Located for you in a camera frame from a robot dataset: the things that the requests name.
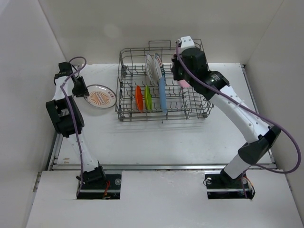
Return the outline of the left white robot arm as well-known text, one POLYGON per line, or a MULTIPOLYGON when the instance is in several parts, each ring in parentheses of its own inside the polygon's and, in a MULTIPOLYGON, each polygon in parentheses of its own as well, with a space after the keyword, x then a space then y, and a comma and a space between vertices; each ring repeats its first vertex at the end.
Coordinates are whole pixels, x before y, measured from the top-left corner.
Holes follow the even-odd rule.
POLYGON ((106 175, 99 161, 89 151, 84 138, 84 119, 74 100, 86 97, 88 89, 82 76, 75 74, 69 62, 58 64, 59 72, 54 76, 56 86, 54 97, 46 102, 46 109, 56 132, 66 138, 79 158, 81 174, 78 180, 84 185, 102 188, 106 184, 106 175))

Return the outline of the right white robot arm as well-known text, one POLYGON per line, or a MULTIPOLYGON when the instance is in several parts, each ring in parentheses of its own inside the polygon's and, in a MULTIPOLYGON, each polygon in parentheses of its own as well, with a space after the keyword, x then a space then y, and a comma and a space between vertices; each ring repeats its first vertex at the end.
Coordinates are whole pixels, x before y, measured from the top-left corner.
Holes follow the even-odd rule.
POLYGON ((269 125, 247 105, 243 105, 229 81, 219 71, 209 69, 205 53, 198 47, 176 47, 172 63, 174 80, 182 87, 192 87, 219 108, 246 141, 220 172, 221 184, 231 187, 246 169, 256 165, 271 149, 281 129, 275 124, 269 125))

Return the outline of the pink plastic plate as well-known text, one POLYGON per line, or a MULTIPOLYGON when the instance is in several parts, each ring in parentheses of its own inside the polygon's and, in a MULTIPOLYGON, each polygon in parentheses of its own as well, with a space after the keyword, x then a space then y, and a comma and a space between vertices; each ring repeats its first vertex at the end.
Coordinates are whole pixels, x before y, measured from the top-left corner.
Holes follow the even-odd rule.
POLYGON ((189 88, 191 85, 186 81, 186 80, 179 80, 177 83, 182 87, 182 88, 189 88))

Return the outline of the white plate grey floral pattern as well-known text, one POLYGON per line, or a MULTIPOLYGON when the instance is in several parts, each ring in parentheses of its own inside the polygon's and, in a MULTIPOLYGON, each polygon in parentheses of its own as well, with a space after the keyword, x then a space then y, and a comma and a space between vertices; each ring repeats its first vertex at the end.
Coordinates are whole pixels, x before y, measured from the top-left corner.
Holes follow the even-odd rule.
POLYGON ((149 77, 151 83, 154 86, 158 86, 159 78, 155 73, 155 63, 151 54, 149 53, 147 53, 145 56, 145 67, 146 67, 147 76, 149 77))

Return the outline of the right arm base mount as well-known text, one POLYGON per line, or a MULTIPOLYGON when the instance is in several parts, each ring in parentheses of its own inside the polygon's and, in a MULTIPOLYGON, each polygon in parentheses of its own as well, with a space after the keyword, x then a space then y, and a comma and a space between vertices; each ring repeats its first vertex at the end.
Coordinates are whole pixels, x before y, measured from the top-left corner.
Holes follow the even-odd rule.
POLYGON ((206 173, 203 184, 207 188, 209 200, 252 200, 256 194, 254 186, 245 174, 232 182, 225 183, 219 173, 206 173))

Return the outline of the lime green plastic plate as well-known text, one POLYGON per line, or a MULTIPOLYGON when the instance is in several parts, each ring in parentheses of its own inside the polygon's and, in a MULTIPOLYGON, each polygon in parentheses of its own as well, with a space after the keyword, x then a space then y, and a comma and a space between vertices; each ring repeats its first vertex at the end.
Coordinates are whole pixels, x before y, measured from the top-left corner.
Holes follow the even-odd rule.
POLYGON ((148 85, 145 87, 144 98, 145 98, 146 109, 148 111, 152 111, 152 95, 150 93, 150 88, 148 85))

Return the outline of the aluminium front rail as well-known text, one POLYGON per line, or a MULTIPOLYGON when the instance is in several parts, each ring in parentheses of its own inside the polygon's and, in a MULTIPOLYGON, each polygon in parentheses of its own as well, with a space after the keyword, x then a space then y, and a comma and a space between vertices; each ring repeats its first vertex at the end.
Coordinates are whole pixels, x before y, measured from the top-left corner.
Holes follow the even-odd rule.
MULTIPOLYGON (((203 165, 203 164, 166 164, 166 165, 153 165, 153 164, 133 164, 133 165, 124 165, 124 164, 103 164, 105 170, 219 170, 224 168, 225 165, 203 165)), ((262 164, 270 169, 277 169, 275 163, 262 164)), ((79 170, 80 165, 77 164, 53 164, 51 170, 79 170)))

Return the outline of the white plate green red rim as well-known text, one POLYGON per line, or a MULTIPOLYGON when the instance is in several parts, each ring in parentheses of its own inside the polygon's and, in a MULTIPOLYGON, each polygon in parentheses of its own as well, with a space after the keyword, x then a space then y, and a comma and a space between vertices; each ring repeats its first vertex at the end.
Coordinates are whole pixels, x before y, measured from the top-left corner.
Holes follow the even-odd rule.
POLYGON ((161 57, 158 53, 154 54, 154 64, 155 64, 156 74, 158 78, 161 79, 163 76, 165 76, 165 71, 163 68, 161 57))

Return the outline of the white plate orange sunburst pattern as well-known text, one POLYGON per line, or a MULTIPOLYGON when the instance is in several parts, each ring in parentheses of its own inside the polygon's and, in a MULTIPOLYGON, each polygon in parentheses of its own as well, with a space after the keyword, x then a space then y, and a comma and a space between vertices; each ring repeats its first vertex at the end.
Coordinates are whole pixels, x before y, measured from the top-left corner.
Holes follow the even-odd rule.
POLYGON ((88 85, 85 100, 93 107, 100 109, 112 108, 117 103, 116 93, 104 85, 88 85))

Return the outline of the light blue plastic plate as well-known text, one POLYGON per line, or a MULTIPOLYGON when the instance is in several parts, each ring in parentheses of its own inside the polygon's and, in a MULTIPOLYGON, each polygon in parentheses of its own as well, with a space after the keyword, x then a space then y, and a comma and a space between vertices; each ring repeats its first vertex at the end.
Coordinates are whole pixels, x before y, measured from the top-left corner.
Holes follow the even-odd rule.
POLYGON ((167 114, 167 102, 165 91, 165 76, 162 76, 159 80, 159 96, 160 96, 160 108, 163 113, 167 114))

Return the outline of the orange plastic plate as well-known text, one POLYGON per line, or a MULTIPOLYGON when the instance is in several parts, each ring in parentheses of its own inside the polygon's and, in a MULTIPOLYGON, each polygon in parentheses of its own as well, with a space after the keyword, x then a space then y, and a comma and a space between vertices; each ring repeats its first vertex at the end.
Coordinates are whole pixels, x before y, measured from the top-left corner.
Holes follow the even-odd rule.
POLYGON ((137 85, 135 88, 135 101, 136 107, 140 113, 143 112, 143 95, 141 93, 141 88, 137 85))

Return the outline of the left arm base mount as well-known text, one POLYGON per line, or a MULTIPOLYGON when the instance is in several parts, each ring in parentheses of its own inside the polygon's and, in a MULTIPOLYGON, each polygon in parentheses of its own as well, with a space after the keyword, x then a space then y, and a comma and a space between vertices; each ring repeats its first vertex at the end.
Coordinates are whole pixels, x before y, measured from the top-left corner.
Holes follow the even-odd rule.
POLYGON ((83 183, 76 198, 79 200, 119 200, 122 174, 107 174, 106 180, 83 183))

